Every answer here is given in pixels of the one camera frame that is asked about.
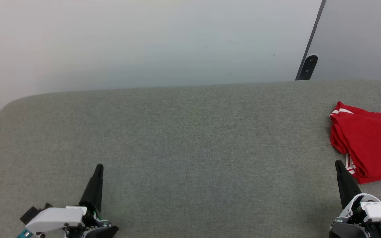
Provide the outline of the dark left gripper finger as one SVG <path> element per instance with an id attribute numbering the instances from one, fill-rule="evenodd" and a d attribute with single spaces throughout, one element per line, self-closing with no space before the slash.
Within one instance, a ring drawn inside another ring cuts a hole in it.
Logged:
<path id="1" fill-rule="evenodd" d="M 85 191 L 79 201 L 79 205 L 94 212 L 101 211 L 103 192 L 103 164 L 97 164 L 94 173 L 89 179 Z"/>

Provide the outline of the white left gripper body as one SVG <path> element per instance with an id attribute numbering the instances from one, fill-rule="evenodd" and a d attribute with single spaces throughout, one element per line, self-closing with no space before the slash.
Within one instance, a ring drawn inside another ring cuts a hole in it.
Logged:
<path id="1" fill-rule="evenodd" d="M 119 231 L 109 220 L 101 218 L 83 206 L 56 208 L 31 207 L 24 214 L 24 236 L 26 238 L 46 238 L 47 233 L 60 230 L 65 238 L 113 238 Z"/>

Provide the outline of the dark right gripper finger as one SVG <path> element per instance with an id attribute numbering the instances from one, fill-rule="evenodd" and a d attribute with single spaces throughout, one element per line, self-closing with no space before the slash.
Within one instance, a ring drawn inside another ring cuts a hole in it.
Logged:
<path id="1" fill-rule="evenodd" d="M 335 168 L 337 172 L 337 183 L 340 193 L 340 201 L 342 208 L 345 208 L 354 196 L 362 193 L 358 187 L 357 181 L 352 174 L 346 169 L 341 160 L 336 160 Z"/>

